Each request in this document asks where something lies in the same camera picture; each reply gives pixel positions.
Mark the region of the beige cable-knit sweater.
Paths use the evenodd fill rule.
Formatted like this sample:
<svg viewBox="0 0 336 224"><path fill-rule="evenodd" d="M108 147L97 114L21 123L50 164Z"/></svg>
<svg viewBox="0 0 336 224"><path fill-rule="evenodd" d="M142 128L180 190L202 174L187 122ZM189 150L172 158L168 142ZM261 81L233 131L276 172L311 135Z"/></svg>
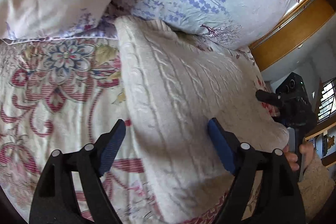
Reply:
<svg viewBox="0 0 336 224"><path fill-rule="evenodd" d="M165 222L200 216L232 184L210 119L257 150L288 143L287 129L256 99L263 79L248 48L200 44L160 20L122 16L114 25L132 136Z"/></svg>

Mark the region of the floral bed sheet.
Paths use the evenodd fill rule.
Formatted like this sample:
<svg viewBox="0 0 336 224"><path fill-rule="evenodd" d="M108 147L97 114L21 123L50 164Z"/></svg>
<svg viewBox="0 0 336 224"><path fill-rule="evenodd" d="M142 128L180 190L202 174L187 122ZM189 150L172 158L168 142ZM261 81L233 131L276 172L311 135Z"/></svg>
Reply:
<svg viewBox="0 0 336 224"><path fill-rule="evenodd" d="M1 188L24 220L50 153L77 151L122 119L126 137L103 187L124 223L167 223L135 147L118 46L101 38L1 43ZM227 192L183 222L212 220Z"/></svg>

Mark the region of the wooden headboard frame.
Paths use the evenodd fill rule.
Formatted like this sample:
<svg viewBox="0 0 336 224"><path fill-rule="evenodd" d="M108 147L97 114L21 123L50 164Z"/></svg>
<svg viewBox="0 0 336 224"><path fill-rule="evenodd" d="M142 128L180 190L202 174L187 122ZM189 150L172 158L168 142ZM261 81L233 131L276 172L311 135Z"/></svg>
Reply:
<svg viewBox="0 0 336 224"><path fill-rule="evenodd" d="M249 48L261 71L291 53L335 14L335 0L294 2L275 28Z"/></svg>

